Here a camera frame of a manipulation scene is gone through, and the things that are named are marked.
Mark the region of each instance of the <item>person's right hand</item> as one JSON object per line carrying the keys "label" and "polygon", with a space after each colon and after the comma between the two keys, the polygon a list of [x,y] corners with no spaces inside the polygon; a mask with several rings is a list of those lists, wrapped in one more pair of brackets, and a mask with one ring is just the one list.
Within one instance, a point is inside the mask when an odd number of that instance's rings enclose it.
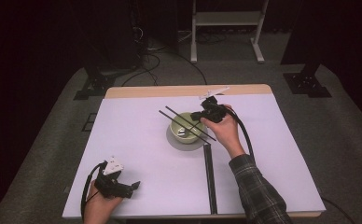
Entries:
{"label": "person's right hand", "polygon": [[219,123],[214,123],[209,119],[201,118],[201,123],[214,132],[217,140],[229,152],[232,159],[245,154],[239,140],[237,122],[231,115],[227,114]]}

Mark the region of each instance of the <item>white rack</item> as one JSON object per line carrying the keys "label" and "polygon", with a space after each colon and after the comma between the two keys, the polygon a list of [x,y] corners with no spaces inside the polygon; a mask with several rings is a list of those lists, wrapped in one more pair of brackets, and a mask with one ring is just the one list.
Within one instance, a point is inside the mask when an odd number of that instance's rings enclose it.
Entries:
{"label": "white rack", "polygon": [[196,27],[197,26],[218,26],[218,25],[256,25],[257,32],[255,37],[251,38],[251,44],[259,63],[264,63],[262,52],[260,51],[258,40],[262,25],[265,20],[266,8],[269,0],[264,0],[260,11],[241,11],[241,12],[197,12],[196,0],[193,0],[192,13],[192,43],[190,48],[190,60],[193,63],[198,61],[196,50]]}

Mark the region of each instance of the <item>dark background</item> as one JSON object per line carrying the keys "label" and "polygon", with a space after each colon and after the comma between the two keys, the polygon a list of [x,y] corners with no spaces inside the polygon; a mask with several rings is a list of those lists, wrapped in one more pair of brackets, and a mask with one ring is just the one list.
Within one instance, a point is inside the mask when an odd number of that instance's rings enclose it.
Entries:
{"label": "dark background", "polygon": [[[94,70],[100,63],[118,62],[125,67],[136,63],[133,56],[127,62],[109,60],[111,53],[104,53],[109,46],[103,45],[107,42],[97,41],[108,35],[98,37],[94,24],[88,25],[89,20],[81,24],[78,20],[78,13],[86,15],[84,10],[92,10],[90,1],[75,5],[76,2],[79,1],[0,0],[0,202],[75,71],[83,66]],[[256,0],[223,2],[200,0],[198,10],[259,7]],[[125,3],[126,0],[113,1]],[[178,8],[178,13],[173,14],[178,29],[190,28],[191,1],[174,1],[172,6]],[[93,30],[86,32],[86,26]],[[126,28],[127,25],[121,29],[127,33]],[[270,1],[263,30],[292,30],[283,64],[306,63],[306,55],[317,49],[317,60],[339,77],[362,111],[362,2]],[[117,40],[130,45],[132,40],[123,37]]]}

